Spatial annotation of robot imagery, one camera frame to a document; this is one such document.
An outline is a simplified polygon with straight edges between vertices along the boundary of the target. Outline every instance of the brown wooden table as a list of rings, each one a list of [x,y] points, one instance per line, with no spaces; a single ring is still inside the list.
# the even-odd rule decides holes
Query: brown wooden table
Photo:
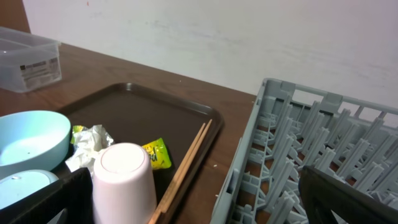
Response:
[[[66,44],[60,47],[60,63],[62,81],[58,83],[30,93],[0,89],[0,116],[26,110],[57,110],[122,82],[137,83],[196,101],[222,114],[223,129],[175,214],[176,223],[209,223],[216,195],[223,185],[256,97]]]

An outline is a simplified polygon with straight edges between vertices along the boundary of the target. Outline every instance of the label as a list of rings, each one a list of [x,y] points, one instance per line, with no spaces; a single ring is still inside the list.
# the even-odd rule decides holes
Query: label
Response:
[[[26,88],[33,89],[61,77],[58,58],[20,66]]]

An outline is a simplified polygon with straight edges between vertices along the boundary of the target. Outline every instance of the dish rack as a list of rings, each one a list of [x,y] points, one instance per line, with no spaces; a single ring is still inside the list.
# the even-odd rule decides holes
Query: dish rack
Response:
[[[322,99],[307,105],[292,99],[295,92]],[[379,113],[372,122],[360,117],[364,110]],[[211,223],[308,223],[298,190],[308,165],[398,209],[398,129],[384,125],[390,114],[398,109],[264,79]]]

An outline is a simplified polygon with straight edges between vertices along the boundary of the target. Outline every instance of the wooden chopstick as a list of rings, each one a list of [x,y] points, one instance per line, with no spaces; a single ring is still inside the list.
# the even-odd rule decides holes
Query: wooden chopstick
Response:
[[[182,183],[182,181],[184,180],[185,174],[187,174],[188,169],[189,169],[189,167],[191,166],[191,163],[192,163],[192,161],[193,161],[193,158],[195,158],[195,155],[196,155],[196,153],[198,152],[199,147],[200,147],[200,145],[201,145],[203,139],[205,138],[207,131],[209,130],[211,121],[212,121],[212,120],[209,121],[209,123],[206,125],[205,130],[204,130],[204,131],[202,132],[202,134],[200,135],[199,141],[196,143],[193,152],[190,154],[190,156],[189,156],[189,158],[188,158],[188,161],[187,161],[186,163],[184,163],[184,164],[181,163],[180,167],[182,168],[182,171],[181,171],[181,173],[177,176],[177,181],[175,182],[175,181],[174,181],[174,178],[173,178],[172,182],[170,183],[170,184],[172,184],[172,183],[174,182],[174,183],[175,183],[175,186],[173,186],[173,187],[171,188],[170,195],[168,195],[168,197],[166,198],[167,200],[166,200],[165,204],[161,207],[163,213],[166,213],[166,212],[167,212],[167,210],[168,210],[169,207],[170,207],[170,204],[172,203],[172,201],[173,201],[173,199],[174,199],[174,197],[175,197],[175,194],[177,193],[178,189],[180,188],[181,183]]]
[[[152,218],[150,219],[149,224],[155,224],[157,219],[159,218],[160,213],[162,212],[162,207],[164,206],[166,200],[169,198],[169,195],[171,193],[171,189],[174,188],[174,186],[175,186],[174,183],[176,183],[176,181],[178,179],[178,176],[181,174],[183,165],[188,161],[191,153],[193,152],[193,150],[194,150],[194,148],[195,148],[195,146],[196,146],[196,144],[197,144],[197,142],[198,142],[198,140],[199,140],[199,138],[200,138],[200,136],[202,134],[202,131],[203,131],[204,127],[205,127],[205,123],[203,123],[203,125],[201,126],[198,134],[195,136],[191,146],[189,147],[186,155],[184,156],[184,159],[182,160],[182,162],[180,164],[180,167],[177,169],[176,173],[174,174],[173,180],[171,181],[170,185],[167,187],[167,190],[164,193],[162,199],[160,200],[160,202],[159,202],[159,204],[158,204],[158,206],[157,206],[157,208],[155,210],[155,213],[152,215]]]

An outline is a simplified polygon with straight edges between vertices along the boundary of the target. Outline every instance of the cup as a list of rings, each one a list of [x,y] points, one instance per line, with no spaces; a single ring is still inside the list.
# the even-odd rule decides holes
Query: cup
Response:
[[[95,223],[144,224],[155,209],[155,183],[147,152],[132,143],[108,147],[94,163]]]

